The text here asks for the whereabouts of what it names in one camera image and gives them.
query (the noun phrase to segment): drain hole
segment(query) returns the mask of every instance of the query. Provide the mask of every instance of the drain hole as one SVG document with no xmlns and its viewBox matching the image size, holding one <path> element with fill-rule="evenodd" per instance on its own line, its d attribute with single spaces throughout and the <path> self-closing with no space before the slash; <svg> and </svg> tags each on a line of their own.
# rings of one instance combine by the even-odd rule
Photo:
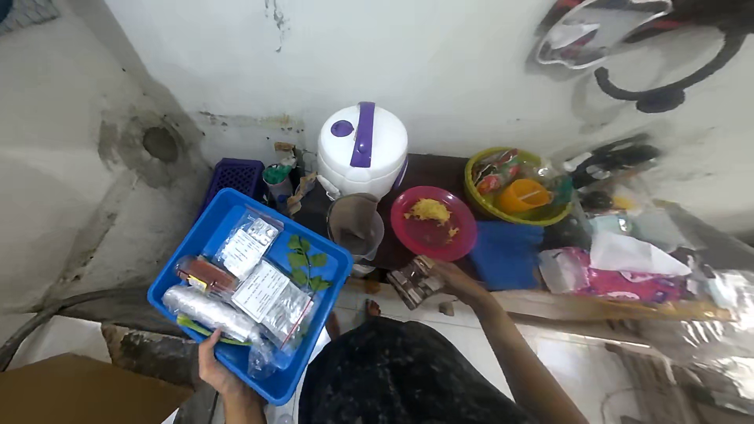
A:
<svg viewBox="0 0 754 424">
<path fill-rule="evenodd" d="M 178 160 L 178 144 L 176 144 L 176 140 L 165 128 L 147 128 L 147 130 L 144 131 L 142 144 L 144 145 L 144 149 L 146 149 L 153 158 L 160 159 L 166 163 Z"/>
</svg>

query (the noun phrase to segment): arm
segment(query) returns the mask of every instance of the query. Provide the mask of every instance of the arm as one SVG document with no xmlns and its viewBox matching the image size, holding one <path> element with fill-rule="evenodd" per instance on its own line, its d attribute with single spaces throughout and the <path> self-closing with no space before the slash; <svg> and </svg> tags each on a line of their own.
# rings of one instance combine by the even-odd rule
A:
<svg viewBox="0 0 754 424">
<path fill-rule="evenodd" d="M 451 263 L 437 261 L 433 273 L 445 281 L 448 293 L 458 296 L 477 314 L 519 406 L 543 424 L 588 424 L 487 290 Z"/>
<path fill-rule="evenodd" d="M 220 330 L 215 330 L 199 345 L 199 377 L 222 395 L 226 424 L 266 424 L 262 397 L 215 359 L 219 339 Z"/>
</svg>

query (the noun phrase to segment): blue cloth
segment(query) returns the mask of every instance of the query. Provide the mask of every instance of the blue cloth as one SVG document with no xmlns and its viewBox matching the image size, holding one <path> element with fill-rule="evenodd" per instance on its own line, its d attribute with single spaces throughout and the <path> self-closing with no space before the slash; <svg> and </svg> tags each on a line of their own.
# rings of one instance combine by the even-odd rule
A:
<svg viewBox="0 0 754 424">
<path fill-rule="evenodd" d="M 544 228 L 506 221 L 477 221 L 477 243 L 469 257 L 490 290 L 532 289 Z"/>
</svg>

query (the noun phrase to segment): black handle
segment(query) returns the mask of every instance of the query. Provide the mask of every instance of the black handle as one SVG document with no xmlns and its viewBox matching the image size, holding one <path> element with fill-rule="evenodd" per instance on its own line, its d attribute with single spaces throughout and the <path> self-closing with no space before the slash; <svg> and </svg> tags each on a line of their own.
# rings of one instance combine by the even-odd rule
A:
<svg viewBox="0 0 754 424">
<path fill-rule="evenodd" d="M 594 71 L 597 85 L 610 97 L 636 102 L 636 108 L 644 113 L 660 113 L 673 110 L 681 106 L 685 100 L 686 94 L 683 91 L 703 81 L 725 66 L 741 49 L 743 40 L 748 35 L 747 32 L 742 31 L 721 30 L 725 34 L 725 39 L 717 55 L 707 65 L 702 66 L 698 71 L 682 80 L 664 85 L 663 87 L 652 88 L 651 90 L 628 91 L 616 87 L 615 84 L 610 82 L 608 70 L 604 67 L 599 67 Z"/>
</svg>

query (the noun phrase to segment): dark clothing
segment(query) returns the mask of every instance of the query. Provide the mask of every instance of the dark clothing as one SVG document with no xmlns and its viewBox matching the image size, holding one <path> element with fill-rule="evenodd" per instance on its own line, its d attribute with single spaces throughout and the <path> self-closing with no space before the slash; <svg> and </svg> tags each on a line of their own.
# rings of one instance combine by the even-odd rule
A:
<svg viewBox="0 0 754 424">
<path fill-rule="evenodd" d="M 435 329 L 374 318 L 309 364 L 299 424 L 534 422 Z"/>
</svg>

